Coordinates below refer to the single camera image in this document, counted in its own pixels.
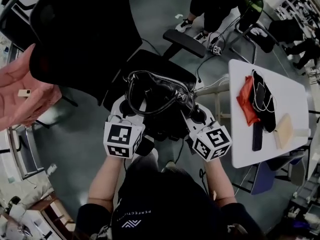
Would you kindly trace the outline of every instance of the black handbag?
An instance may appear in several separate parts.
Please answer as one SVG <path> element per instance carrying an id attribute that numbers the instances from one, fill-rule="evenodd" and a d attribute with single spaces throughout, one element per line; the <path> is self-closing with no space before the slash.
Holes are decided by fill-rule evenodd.
<path id="1" fill-rule="evenodd" d="M 190 116 L 195 109 L 194 88 L 195 81 L 189 81 L 188 77 L 180 77 L 179 80 L 164 76 L 162 74 L 137 70 L 131 72 L 127 77 L 128 90 L 126 99 L 128 105 L 137 115 L 154 116 L 174 103 L 184 115 Z M 146 99 L 146 111 L 139 110 L 135 106 L 135 99 Z"/>

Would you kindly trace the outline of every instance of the white sneaker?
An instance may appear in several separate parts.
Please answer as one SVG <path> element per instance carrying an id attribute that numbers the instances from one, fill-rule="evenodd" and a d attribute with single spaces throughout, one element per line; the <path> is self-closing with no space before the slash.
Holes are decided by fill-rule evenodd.
<path id="1" fill-rule="evenodd" d="M 179 25 L 175 27 L 175 30 L 183 33 L 186 31 L 186 29 L 189 29 L 192 27 L 192 23 L 189 22 L 189 20 L 184 19 Z"/>
<path id="2" fill-rule="evenodd" d="M 166 168 L 176 168 L 176 164 L 173 161 L 169 161 L 166 163 L 165 167 L 161 170 L 161 172 L 163 173 Z"/>
<path id="3" fill-rule="evenodd" d="M 209 35 L 205 35 L 203 32 L 197 34 L 194 39 L 197 40 L 200 44 L 208 40 Z"/>

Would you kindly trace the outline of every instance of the white logo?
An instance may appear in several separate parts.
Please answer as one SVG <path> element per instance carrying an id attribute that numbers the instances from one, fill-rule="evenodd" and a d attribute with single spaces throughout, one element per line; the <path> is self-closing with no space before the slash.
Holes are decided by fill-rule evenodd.
<path id="1" fill-rule="evenodd" d="M 128 220 L 126 223 L 124 223 L 124 224 L 122 225 L 121 228 L 134 228 L 134 227 L 136 227 L 140 222 L 141 222 L 141 219 L 140 219 L 140 220 Z"/>
<path id="2" fill-rule="evenodd" d="M 177 90 L 175 90 L 175 95 L 177 95 L 177 99 L 180 99 L 180 100 L 182 100 L 182 101 L 184 101 L 185 99 L 186 99 L 186 96 L 187 95 L 185 95 L 185 94 L 183 94 L 183 93 L 181 93 L 180 91 L 177 91 Z"/>

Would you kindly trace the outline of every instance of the person's arm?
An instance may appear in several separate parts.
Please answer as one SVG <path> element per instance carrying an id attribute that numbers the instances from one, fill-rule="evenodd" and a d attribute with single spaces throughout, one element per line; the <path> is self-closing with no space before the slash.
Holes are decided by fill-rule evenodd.
<path id="1" fill-rule="evenodd" d="M 121 157 L 107 156 L 91 183 L 88 204 L 103 206 L 110 213 L 114 211 L 113 200 L 123 162 L 124 159 Z"/>
<path id="2" fill-rule="evenodd" d="M 313 31 L 315 31 L 317 28 L 314 26 L 311 26 L 310 24 L 306 23 L 305 24 L 307 27 L 309 27 L 310 29 L 312 29 Z"/>
<path id="3" fill-rule="evenodd" d="M 220 159 L 216 158 L 210 162 L 205 162 L 204 168 L 206 180 L 208 182 L 209 195 L 213 198 L 214 192 L 216 192 L 216 204 L 219 207 L 223 207 L 228 204 L 236 203 L 234 188 L 222 167 Z"/>

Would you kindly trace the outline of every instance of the black pants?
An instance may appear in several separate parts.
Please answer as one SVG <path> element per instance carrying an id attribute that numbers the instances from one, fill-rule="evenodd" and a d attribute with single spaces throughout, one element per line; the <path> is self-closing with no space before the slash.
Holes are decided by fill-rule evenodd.
<path id="1" fill-rule="evenodd" d="M 124 182 L 118 192 L 119 199 L 123 196 L 127 196 L 130 192 L 139 191 L 139 182 L 143 182 L 143 184 L 141 184 L 142 186 L 148 185 L 146 182 L 148 182 L 149 185 L 154 185 L 154 179 L 157 178 L 156 174 L 160 173 L 158 171 L 158 162 L 152 153 L 135 159 L 126 170 Z M 165 168 L 162 173 L 167 176 L 174 175 L 193 181 L 190 174 L 184 169 L 168 167 Z"/>
<path id="2" fill-rule="evenodd" d="M 204 14 L 204 30 L 215 32 L 232 8 L 232 5 L 221 4 L 215 0 L 192 0 L 190 12 L 197 17 Z"/>
<path id="3" fill-rule="evenodd" d="M 304 53 L 296 67 L 300 70 L 308 63 L 309 60 L 314 60 L 314 64 L 317 64 L 318 57 L 320 57 L 320 47 L 315 42 L 308 38 L 302 43 L 287 49 L 287 54 L 298 55 Z"/>

